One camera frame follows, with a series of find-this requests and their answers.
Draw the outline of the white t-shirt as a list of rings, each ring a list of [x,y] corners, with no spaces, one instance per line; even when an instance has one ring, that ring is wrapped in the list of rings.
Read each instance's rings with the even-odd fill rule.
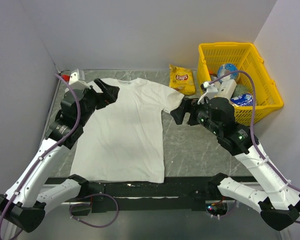
[[[184,95],[142,78],[104,82],[119,87],[117,100],[87,121],[76,143],[71,174],[88,181],[162,183],[162,112],[177,109]]]

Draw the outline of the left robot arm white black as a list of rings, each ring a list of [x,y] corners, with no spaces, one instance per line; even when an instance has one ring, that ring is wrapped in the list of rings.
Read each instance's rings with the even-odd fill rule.
[[[120,88],[97,78],[91,84],[82,81],[66,84],[68,91],[60,102],[60,110],[48,127],[37,154],[19,179],[0,194],[0,220],[7,220],[31,233],[47,213],[62,203],[89,195],[89,181],[73,174],[61,184],[41,192],[58,160],[68,153],[96,110],[117,101]]]

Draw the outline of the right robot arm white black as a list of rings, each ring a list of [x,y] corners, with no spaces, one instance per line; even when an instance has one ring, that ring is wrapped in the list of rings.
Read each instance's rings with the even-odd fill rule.
[[[187,124],[201,125],[216,136],[217,142],[242,163],[262,190],[237,182],[230,176],[218,173],[209,181],[208,193],[213,199],[232,198],[257,211],[272,229],[281,231],[297,223],[300,217],[300,190],[290,186],[286,178],[266,155],[251,129],[235,120],[235,109],[223,97],[184,98],[170,112],[177,125],[189,113]]]

